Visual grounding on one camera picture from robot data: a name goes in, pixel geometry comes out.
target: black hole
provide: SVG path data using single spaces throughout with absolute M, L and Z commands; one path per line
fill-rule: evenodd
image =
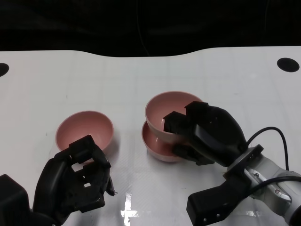
M 4 63 L 0 63 L 0 77 L 5 75 L 9 71 L 9 66 Z
M 285 72 L 296 72 L 300 69 L 298 62 L 290 58 L 281 58 L 277 61 L 277 65 Z

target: cable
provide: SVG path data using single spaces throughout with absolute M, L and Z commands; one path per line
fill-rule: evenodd
M 150 57 L 149 52 L 147 51 L 147 48 L 144 45 L 143 39 L 142 39 L 142 35 L 141 35 L 141 31 L 140 31 L 140 25 L 139 25 L 139 16 L 138 16 L 138 0 L 136 0 L 136 19 L 137 19 L 137 28 L 138 28 L 138 33 L 139 33 L 139 38 L 140 38 L 140 42 L 147 54 L 148 57 Z
M 285 155 L 285 169 L 286 170 L 289 170 L 288 168 L 288 152 L 287 152 L 287 145 L 286 145 L 286 140 L 285 140 L 285 137 L 283 135 L 283 133 L 281 132 L 280 129 L 276 128 L 276 127 L 266 127 L 266 128 L 263 128 L 261 130 L 259 130 L 257 133 L 255 133 L 253 136 L 251 136 L 251 138 L 248 140 L 247 142 L 247 145 L 249 146 L 250 143 L 261 133 L 267 131 L 267 130 L 275 130 L 277 131 L 281 138 L 282 138 L 282 141 L 283 141 L 283 146 L 284 146 L 284 155 Z
M 255 187 L 253 187 L 251 190 L 249 190 L 246 193 L 244 198 L 252 195 L 253 193 L 257 192 L 258 190 L 264 188 L 265 186 L 268 186 L 268 185 L 276 183 L 276 182 L 284 182 L 284 181 L 298 181 L 298 182 L 301 182 L 301 177 L 286 176 L 286 177 L 272 178 L 272 179 L 263 181 L 260 184 L 256 185 Z

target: pink bowl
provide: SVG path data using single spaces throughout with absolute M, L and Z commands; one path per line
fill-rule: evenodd
M 100 112 L 78 112 L 67 119 L 57 129 L 55 142 L 62 151 L 72 142 L 91 135 L 95 143 L 106 153 L 106 147 L 113 138 L 114 128 L 111 120 Z
M 177 134 L 164 131 L 164 117 L 176 111 L 186 114 L 185 106 L 192 101 L 202 101 L 190 93 L 172 91 L 165 92 L 151 99 L 145 107 L 145 117 L 150 130 L 162 141 L 169 144 L 185 142 L 185 139 Z
M 173 145 L 159 140 L 150 130 L 150 127 L 146 122 L 142 128 L 142 139 L 149 153 L 156 159 L 167 162 L 177 162 L 182 160 L 180 157 L 172 153 Z

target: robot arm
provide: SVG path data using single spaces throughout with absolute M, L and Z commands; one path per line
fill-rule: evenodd
M 72 169 L 91 158 L 94 162 L 83 169 Z M 91 135 L 75 141 L 45 165 L 32 210 L 24 188 L 7 175 L 0 176 L 0 225 L 60 226 L 72 212 L 103 207 L 104 192 L 115 195 L 110 167 Z
M 164 118 L 164 131 L 184 136 L 189 144 L 175 145 L 173 152 L 198 165 L 214 161 L 228 167 L 222 185 L 189 196 L 187 212 L 193 225 L 224 220 L 252 189 L 269 183 L 271 178 L 295 181 L 269 184 L 251 197 L 283 216 L 288 225 L 301 225 L 300 175 L 265 158 L 260 145 L 248 148 L 240 126 L 227 111 L 202 102 L 192 102 L 185 108 L 186 115 L 172 112 Z

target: table surface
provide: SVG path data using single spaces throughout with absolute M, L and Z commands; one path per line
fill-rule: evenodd
M 106 205 L 70 215 L 66 226 L 189 226 L 190 194 L 220 185 L 226 168 L 168 164 L 150 156 L 141 138 L 148 100 L 164 91 L 190 92 L 226 109 L 246 138 L 266 126 L 287 139 L 290 169 L 301 173 L 301 71 L 277 60 L 301 62 L 301 47 L 214 48 L 181 56 L 113 58 L 77 51 L 0 52 L 9 72 L 0 78 L 0 175 L 21 184 L 32 206 L 44 165 L 58 152 L 55 132 L 69 115 L 96 110 L 110 117 L 117 151 L 108 156 L 118 194 Z M 263 154 L 285 167 L 274 131 L 260 135 Z M 213 226 L 284 226 L 262 202 L 247 198 Z

